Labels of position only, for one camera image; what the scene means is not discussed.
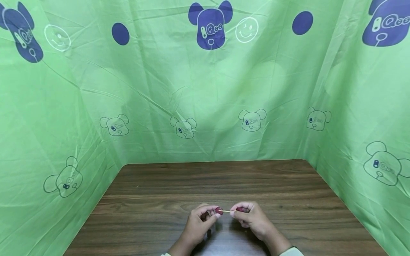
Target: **purple dot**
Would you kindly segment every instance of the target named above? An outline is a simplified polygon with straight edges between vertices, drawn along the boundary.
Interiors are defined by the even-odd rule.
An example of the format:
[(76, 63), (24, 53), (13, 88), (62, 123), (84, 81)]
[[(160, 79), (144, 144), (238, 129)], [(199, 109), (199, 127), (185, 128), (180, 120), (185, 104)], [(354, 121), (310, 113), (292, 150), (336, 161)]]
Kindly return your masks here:
[(115, 23), (111, 32), (112, 37), (119, 45), (126, 45), (130, 41), (130, 33), (122, 23)]
[(303, 35), (310, 30), (313, 24), (313, 15), (308, 11), (299, 13), (293, 20), (292, 30), (297, 35)]

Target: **white smiley face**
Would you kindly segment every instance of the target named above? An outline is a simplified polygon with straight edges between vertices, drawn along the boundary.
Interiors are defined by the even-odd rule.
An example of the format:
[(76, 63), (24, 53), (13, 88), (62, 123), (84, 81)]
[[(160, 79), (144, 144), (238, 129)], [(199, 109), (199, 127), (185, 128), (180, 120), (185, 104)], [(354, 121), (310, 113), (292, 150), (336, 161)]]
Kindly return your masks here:
[(48, 24), (44, 28), (44, 35), (46, 36), (47, 42), (56, 50), (65, 52), (71, 46), (71, 39), (64, 29)]
[(258, 30), (259, 24), (255, 18), (244, 18), (236, 25), (236, 39), (241, 43), (249, 43), (256, 37)]

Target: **green fabric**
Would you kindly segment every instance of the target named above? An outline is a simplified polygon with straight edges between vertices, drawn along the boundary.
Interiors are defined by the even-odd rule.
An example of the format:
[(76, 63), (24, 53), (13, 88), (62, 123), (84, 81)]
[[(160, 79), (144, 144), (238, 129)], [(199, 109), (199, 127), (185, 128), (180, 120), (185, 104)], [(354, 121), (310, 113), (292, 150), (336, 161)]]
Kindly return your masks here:
[(62, 255), (125, 164), (267, 159), (307, 159), (410, 254), (408, 1), (22, 1), (0, 0), (0, 255)]

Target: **wood grain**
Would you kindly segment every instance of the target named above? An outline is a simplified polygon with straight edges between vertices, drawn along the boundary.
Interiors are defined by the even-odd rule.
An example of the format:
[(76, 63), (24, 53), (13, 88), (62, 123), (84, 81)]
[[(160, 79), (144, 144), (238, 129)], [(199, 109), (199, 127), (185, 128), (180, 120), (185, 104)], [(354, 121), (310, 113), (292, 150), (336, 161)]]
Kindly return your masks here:
[[(256, 201), (305, 256), (387, 255), (303, 160), (124, 166), (66, 256), (159, 256), (202, 202), (230, 209)], [(194, 255), (268, 255), (224, 214)]]

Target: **red ball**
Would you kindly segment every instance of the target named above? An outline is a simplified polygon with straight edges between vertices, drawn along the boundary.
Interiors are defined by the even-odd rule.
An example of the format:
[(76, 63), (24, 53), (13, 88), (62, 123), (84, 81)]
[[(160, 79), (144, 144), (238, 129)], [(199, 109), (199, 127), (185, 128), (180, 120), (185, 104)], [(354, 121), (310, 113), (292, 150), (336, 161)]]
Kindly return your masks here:
[(221, 207), (217, 207), (216, 209), (215, 209), (215, 213), (219, 213), (219, 214), (223, 214), (223, 209), (221, 208)]
[(236, 208), (236, 210), (241, 211), (243, 213), (248, 213), (248, 209), (246, 209), (246, 208), (239, 207), (239, 208)]

